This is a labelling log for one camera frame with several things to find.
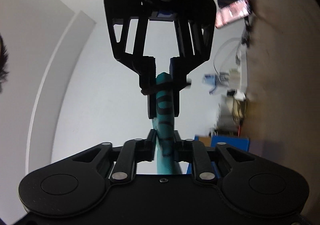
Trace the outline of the white power strip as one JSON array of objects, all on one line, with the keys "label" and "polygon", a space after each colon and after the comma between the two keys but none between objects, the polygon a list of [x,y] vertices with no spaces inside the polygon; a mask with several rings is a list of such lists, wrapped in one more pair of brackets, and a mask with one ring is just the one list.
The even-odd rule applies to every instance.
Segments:
[{"label": "white power strip", "polygon": [[240,46],[239,51],[237,52],[237,65],[238,71],[240,73],[239,88],[236,90],[234,97],[237,100],[244,101],[246,100],[246,92],[248,88],[248,74],[247,74],[247,47]]}]

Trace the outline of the blue cardboard box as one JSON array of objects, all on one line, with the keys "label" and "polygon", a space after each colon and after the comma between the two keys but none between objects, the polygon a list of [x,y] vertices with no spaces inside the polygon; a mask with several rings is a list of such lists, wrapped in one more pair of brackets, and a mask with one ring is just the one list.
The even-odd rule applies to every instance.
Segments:
[{"label": "blue cardboard box", "polygon": [[237,161],[232,156],[233,150],[236,151],[236,154],[238,154],[238,152],[240,154],[244,153],[244,155],[248,153],[248,151],[242,150],[242,148],[237,148],[233,146],[233,144],[229,144],[228,140],[223,141],[221,139],[217,140],[213,147],[206,146],[206,149],[214,169],[215,178],[218,179],[225,177],[231,172],[232,168],[237,165]]}]

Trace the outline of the blue water bottle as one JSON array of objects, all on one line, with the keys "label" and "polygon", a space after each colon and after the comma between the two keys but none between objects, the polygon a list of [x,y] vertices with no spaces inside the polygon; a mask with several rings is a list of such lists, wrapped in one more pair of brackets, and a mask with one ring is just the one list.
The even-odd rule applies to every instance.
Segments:
[{"label": "blue water bottle", "polygon": [[212,88],[209,90],[209,94],[213,95],[218,90],[218,88],[228,87],[229,74],[228,73],[220,73],[220,74],[205,74],[202,82],[210,85]]}]

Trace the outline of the smartphone on stand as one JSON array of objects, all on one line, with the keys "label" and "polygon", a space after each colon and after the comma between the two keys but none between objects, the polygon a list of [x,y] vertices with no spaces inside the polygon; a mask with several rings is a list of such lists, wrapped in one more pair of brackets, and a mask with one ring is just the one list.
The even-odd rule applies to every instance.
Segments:
[{"label": "smartphone on stand", "polygon": [[217,11],[215,27],[220,29],[248,17],[251,13],[252,6],[250,0],[237,0]]}]

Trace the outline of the teal non-woven shopping bag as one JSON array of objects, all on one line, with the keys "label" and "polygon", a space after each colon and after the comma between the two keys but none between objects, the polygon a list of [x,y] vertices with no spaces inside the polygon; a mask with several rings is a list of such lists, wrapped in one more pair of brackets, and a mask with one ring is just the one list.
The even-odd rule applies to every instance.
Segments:
[{"label": "teal non-woven shopping bag", "polygon": [[157,133],[157,174],[180,175],[180,164],[175,161],[175,114],[172,77],[163,72],[156,77],[156,116],[152,120]]}]

